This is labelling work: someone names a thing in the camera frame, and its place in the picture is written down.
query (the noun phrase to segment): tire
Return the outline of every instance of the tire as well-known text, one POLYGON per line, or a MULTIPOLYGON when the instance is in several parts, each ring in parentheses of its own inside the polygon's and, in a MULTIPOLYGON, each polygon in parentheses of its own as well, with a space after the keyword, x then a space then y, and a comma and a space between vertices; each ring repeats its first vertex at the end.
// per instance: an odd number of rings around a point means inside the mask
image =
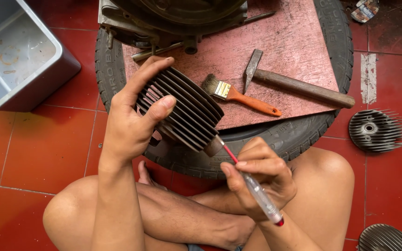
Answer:
MULTIPOLYGON (((336 82, 341 93, 350 87, 353 67, 352 34, 348 19, 339 0, 314 0, 322 34, 327 44, 336 82)), ((108 49, 108 34, 99 30, 96 44, 96 74, 100 95, 109 112, 111 98, 126 84, 122 45, 114 41, 108 49)), ((262 137, 285 161, 293 160, 305 152, 327 131, 339 110, 302 117, 289 118, 256 125, 220 131, 221 138, 234 154, 253 137, 262 137)), ((153 162, 181 174, 199 178, 225 179, 220 163, 230 161, 225 151, 209 158, 204 152, 197 153, 184 145, 174 146, 165 157, 150 152, 144 156, 153 162)))

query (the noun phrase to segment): metal ferrule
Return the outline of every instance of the metal ferrule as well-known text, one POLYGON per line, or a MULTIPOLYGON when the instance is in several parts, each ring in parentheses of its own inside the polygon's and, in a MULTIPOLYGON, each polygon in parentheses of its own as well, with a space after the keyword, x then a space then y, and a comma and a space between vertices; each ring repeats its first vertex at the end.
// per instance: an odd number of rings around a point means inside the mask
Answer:
POLYGON ((215 90, 215 93, 213 94, 215 97, 219 97, 220 99, 226 99, 227 94, 229 93, 229 89, 231 88, 231 85, 228 83, 224 83, 223 81, 218 82, 217 89, 215 90))

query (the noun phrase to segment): white paint mark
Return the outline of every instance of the white paint mark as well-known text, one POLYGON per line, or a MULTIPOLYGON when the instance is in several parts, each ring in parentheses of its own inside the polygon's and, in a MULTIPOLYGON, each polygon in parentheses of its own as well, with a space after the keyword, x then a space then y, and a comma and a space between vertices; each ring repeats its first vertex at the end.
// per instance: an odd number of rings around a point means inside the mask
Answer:
POLYGON ((363 104, 376 102, 376 54, 361 54, 361 96, 363 104))

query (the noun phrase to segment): plastic container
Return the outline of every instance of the plastic container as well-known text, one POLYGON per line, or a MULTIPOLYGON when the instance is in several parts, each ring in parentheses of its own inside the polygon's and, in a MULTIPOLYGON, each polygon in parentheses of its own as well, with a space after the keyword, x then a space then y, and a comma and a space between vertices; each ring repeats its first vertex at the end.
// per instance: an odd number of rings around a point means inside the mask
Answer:
POLYGON ((0 110, 31 111, 79 70, 23 0, 0 0, 0 110))

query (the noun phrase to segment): person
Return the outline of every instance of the person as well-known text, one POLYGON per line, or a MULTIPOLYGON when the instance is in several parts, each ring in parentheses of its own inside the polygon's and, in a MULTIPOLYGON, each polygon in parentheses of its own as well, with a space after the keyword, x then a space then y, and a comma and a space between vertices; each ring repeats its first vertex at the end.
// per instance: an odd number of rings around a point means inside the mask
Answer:
POLYGON ((43 215, 60 251, 201 251, 195 244, 243 251, 342 250, 354 174, 338 154, 311 147, 286 163, 261 138, 243 146, 236 166, 222 163, 227 187, 183 197, 151 180, 145 162, 135 182, 132 159, 176 99, 165 96, 140 117, 137 94, 173 58, 150 57, 111 101, 98 175, 59 192, 43 215), (285 223, 272 224, 238 170, 264 186, 285 223))

